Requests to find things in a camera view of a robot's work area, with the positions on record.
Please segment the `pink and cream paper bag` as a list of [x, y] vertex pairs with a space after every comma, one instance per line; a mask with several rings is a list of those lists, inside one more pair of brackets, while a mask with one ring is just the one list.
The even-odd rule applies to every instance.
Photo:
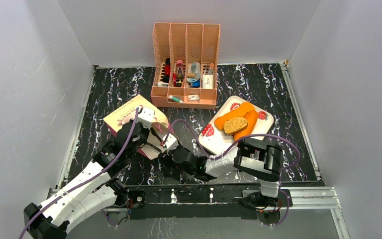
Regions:
[[[152, 129], [155, 130], [158, 137], [163, 138], [169, 127], [168, 118], [160, 109], [151, 104], [141, 95], [135, 96], [103, 119], [110, 129], [111, 134], [116, 136], [122, 126], [134, 118], [135, 109], [137, 107], [148, 107], [154, 110], [155, 113], [152, 120]], [[140, 154], [148, 159], [156, 159], [160, 153], [166, 151], [161, 146], [161, 142], [153, 134], [149, 134], [148, 142], [150, 145], [144, 145], [143, 148], [138, 150]]]

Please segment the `brown bread slice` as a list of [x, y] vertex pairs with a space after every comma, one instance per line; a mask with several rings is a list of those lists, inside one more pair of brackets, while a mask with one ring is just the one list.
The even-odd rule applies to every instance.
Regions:
[[248, 121], [244, 117], [234, 117], [223, 124], [223, 131], [226, 135], [235, 135], [246, 129]]

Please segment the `long twisted orange bread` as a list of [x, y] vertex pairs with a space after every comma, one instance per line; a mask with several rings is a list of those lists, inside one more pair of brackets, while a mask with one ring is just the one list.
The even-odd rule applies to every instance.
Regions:
[[236, 109], [231, 110], [223, 116], [217, 117], [214, 121], [214, 125], [218, 130], [223, 131], [224, 123], [226, 121], [231, 120], [235, 117], [243, 117], [246, 113], [248, 113], [249, 111], [253, 111], [254, 109], [255, 108], [251, 103], [243, 102]]

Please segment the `orange baguette bread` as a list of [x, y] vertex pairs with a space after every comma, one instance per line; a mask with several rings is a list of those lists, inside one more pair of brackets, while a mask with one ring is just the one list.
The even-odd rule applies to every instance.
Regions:
[[248, 125], [245, 129], [233, 135], [234, 141], [252, 133], [258, 120], [258, 113], [255, 110], [249, 111], [244, 115], [244, 118], [247, 120]]

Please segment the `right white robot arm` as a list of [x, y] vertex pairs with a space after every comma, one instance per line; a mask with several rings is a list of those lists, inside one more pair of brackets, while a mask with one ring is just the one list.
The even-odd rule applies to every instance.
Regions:
[[204, 182], [236, 170], [256, 177], [261, 185], [260, 190], [240, 199], [244, 207], [266, 208], [280, 199], [282, 150], [277, 145], [244, 137], [224, 153], [209, 157], [194, 155], [171, 135], [164, 137], [161, 146], [170, 164]]

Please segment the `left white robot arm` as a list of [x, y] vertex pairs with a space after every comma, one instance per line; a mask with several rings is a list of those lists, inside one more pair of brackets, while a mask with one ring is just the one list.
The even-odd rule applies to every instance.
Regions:
[[150, 130], [150, 123], [126, 123], [68, 184], [45, 201], [24, 208], [25, 226], [19, 237], [28, 233], [34, 239], [64, 239], [102, 209], [130, 206], [132, 194], [117, 176], [146, 143]]

